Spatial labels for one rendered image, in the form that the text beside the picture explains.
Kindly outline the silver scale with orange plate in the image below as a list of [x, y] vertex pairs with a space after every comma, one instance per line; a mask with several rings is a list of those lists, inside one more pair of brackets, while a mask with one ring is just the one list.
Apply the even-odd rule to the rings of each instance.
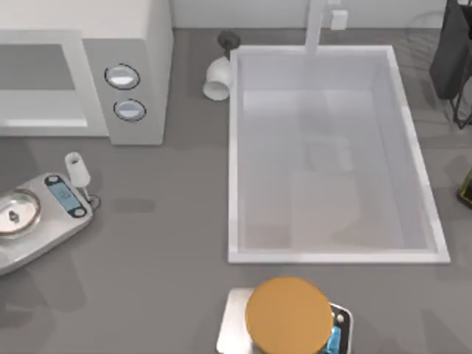
[[230, 290], [218, 354], [353, 354], [353, 315], [312, 282], [275, 277]]

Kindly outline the silver kitchen scale with bowl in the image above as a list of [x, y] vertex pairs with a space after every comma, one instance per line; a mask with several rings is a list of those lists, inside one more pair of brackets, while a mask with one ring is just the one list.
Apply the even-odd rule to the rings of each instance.
[[0, 194], [0, 277], [86, 228], [91, 204], [60, 173], [44, 173]]

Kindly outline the white goblet with black base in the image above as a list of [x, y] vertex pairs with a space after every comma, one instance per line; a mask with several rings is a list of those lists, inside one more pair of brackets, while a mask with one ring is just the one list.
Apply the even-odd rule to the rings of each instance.
[[202, 89], [206, 98], [224, 101], [229, 98], [232, 84], [231, 53], [240, 46], [241, 40], [236, 32], [225, 29], [219, 33], [217, 42], [223, 55], [208, 66]]

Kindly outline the pale microwave oven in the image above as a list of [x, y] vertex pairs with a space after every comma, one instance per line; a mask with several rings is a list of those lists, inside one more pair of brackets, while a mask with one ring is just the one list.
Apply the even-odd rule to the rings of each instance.
[[[0, 136], [107, 137], [160, 145], [173, 56], [170, 0], [0, 0]], [[108, 67], [138, 71], [131, 90]], [[114, 103], [138, 100], [137, 122]]]

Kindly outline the tall white tap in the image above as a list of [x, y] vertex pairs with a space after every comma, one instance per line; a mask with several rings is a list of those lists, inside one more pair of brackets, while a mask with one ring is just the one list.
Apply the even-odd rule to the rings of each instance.
[[309, 0], [308, 23], [305, 33], [305, 51], [308, 56], [316, 54], [325, 12], [330, 18], [331, 30], [345, 30], [348, 10], [342, 6], [343, 0]]

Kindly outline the white sink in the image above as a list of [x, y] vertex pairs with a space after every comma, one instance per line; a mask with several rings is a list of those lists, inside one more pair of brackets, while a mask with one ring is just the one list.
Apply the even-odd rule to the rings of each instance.
[[390, 45], [232, 53], [230, 263], [449, 263]]

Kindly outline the large round microwave knob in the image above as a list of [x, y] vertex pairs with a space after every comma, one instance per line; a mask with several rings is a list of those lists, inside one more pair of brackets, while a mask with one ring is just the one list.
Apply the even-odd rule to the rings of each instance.
[[140, 83], [138, 71], [124, 63], [108, 67], [105, 70], [104, 78], [111, 87], [118, 90], [131, 90]]

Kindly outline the small round microwave knob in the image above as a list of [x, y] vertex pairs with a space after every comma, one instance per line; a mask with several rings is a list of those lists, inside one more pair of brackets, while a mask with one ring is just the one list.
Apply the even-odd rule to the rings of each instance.
[[126, 122], [137, 122], [147, 113], [146, 107], [138, 100], [128, 99], [114, 103], [115, 115]]

